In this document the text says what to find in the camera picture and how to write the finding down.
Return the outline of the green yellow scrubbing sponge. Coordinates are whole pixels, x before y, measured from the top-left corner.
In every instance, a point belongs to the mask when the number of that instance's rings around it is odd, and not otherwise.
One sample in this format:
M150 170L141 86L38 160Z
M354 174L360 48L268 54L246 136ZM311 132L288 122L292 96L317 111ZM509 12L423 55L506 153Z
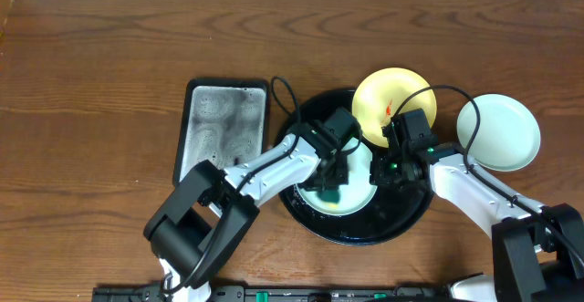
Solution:
M339 208L341 194L339 190L322 190L316 194L321 208L335 210Z

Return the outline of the light blue plate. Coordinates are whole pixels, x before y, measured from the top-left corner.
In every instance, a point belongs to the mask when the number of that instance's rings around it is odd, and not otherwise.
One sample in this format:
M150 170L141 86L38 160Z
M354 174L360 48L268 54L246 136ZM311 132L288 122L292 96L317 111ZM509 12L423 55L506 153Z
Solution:
M511 172L528 166L541 143L538 123L519 101L486 94L466 103L457 118L460 144L483 167Z
M341 200L339 208L327 210L320 207L316 191L307 191L298 186L295 187L303 201L315 211L333 216L345 216L356 213L369 203L377 191L375 185L370 184L370 163L372 152L365 145L348 156L349 183L340 185L336 190L340 191Z

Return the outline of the light blue plate front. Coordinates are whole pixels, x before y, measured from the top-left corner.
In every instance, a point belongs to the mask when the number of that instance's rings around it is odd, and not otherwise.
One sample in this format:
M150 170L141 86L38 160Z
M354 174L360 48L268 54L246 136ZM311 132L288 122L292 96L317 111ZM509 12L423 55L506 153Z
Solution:
M298 186L295 187L303 201L315 211L333 216L345 216L356 213L369 203L377 191L375 185L370 184L370 163L372 152L365 145L348 156L349 183L340 185L336 190L340 191L341 200L339 208L327 210L320 207L316 191L307 191Z

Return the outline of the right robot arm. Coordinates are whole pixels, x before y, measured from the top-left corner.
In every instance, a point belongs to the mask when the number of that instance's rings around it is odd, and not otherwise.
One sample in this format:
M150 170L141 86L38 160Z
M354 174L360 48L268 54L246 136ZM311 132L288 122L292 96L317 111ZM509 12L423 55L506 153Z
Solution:
M399 192L437 195L489 236L494 273L453 282L445 300L582 300L583 219L572 206L527 198L464 158L453 144L377 152L370 180Z

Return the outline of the yellow plate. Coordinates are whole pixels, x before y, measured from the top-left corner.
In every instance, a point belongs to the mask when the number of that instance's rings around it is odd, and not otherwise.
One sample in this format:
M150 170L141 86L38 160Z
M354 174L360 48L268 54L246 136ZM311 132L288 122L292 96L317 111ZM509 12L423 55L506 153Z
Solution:
M351 113L360 124L363 137L387 148L382 128L391 122L399 106L414 92L429 87L419 74L405 68L385 68L367 76L357 87Z

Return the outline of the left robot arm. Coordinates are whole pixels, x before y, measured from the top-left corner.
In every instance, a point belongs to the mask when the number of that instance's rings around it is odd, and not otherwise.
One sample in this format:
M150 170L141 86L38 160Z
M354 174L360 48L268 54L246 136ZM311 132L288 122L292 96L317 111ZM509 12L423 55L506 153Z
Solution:
M355 123L298 123L276 147L220 170L202 161L189 170L145 225L152 252L168 266L161 294L172 297L207 284L231 257L259 214L286 188L343 157L361 135Z

